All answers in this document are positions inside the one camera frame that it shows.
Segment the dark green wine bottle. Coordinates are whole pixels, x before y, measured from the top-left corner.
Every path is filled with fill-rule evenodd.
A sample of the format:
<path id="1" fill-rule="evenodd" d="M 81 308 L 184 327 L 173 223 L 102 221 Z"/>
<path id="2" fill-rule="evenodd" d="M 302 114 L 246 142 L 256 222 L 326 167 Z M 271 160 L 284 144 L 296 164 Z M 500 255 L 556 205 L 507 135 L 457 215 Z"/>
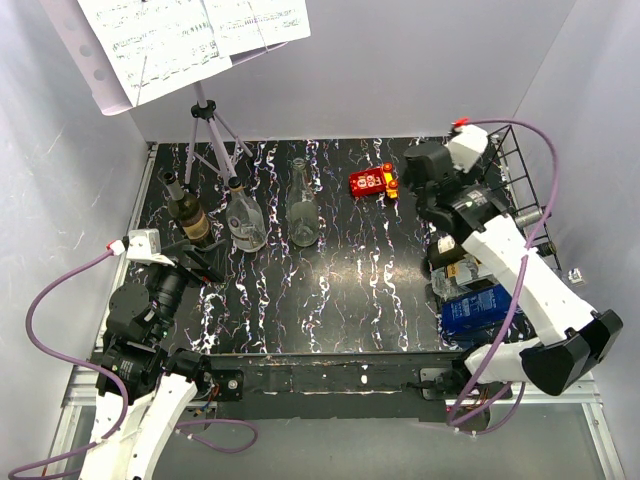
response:
<path id="1" fill-rule="evenodd" d="M 189 241 L 196 246 L 213 244 L 211 224 L 199 199 L 182 188 L 174 172 L 162 173 L 161 179 L 169 193 L 169 214 Z"/>

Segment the clear corked glass bottle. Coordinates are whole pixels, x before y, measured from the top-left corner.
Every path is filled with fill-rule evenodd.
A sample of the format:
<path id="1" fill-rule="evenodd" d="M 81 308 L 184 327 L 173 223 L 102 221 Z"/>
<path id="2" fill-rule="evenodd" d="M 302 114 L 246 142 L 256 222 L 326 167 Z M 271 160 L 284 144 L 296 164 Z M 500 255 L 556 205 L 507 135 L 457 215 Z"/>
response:
<path id="1" fill-rule="evenodd" d="M 262 210 L 253 198 L 246 195 L 238 177 L 230 177 L 228 187 L 231 197 L 225 216 L 233 244 L 246 253 L 257 252 L 267 239 Z"/>

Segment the clear tall glass bottle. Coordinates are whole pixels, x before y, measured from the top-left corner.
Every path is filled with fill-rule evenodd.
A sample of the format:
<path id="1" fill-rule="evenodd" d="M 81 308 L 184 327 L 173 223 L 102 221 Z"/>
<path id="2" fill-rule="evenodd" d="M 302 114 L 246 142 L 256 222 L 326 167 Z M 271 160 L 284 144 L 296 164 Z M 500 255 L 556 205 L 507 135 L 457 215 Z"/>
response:
<path id="1" fill-rule="evenodd" d="M 309 247 L 319 238 L 319 208 L 311 188 L 307 162 L 295 158 L 286 200 L 289 239 L 299 247 Z"/>

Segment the clear square liquor bottle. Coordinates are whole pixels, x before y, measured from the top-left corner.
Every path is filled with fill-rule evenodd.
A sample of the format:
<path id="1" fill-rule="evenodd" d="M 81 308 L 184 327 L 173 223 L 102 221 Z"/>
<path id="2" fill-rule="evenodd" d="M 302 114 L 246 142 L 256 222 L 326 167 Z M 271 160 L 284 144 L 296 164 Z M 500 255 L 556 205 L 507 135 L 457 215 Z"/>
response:
<path id="1" fill-rule="evenodd" d="M 434 294 L 444 301 L 498 284 L 489 269 L 469 253 L 454 264 L 431 270 L 430 282 Z"/>

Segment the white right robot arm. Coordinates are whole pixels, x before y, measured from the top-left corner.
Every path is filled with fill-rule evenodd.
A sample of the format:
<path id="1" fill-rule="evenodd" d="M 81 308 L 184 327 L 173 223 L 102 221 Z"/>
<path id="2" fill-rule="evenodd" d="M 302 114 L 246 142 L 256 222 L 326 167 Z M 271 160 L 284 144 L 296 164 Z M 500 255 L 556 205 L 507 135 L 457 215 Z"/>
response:
<path id="1" fill-rule="evenodd" d="M 418 215 L 487 267 L 532 324 L 536 337 L 467 351 L 454 389 L 475 397 L 489 383 L 528 382 L 558 396 L 601 363 L 623 322 L 575 294 L 537 254 L 487 187 L 455 168 L 447 146 L 424 142 L 405 153 L 403 184 Z"/>

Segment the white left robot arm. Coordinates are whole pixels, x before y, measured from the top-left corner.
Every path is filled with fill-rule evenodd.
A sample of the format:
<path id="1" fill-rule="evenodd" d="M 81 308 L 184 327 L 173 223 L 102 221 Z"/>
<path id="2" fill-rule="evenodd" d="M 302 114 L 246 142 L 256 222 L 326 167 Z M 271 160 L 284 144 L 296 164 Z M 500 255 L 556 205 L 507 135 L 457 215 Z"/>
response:
<path id="1" fill-rule="evenodd" d="M 127 258 L 144 265 L 142 283 L 124 283 L 109 299 L 96 382 L 94 444 L 82 479 L 150 479 L 177 421 L 192 400 L 219 391 L 210 363 L 190 350 L 169 353 L 161 343 L 175 324 L 184 292 L 222 283 L 228 244 L 168 247 L 129 235 Z"/>

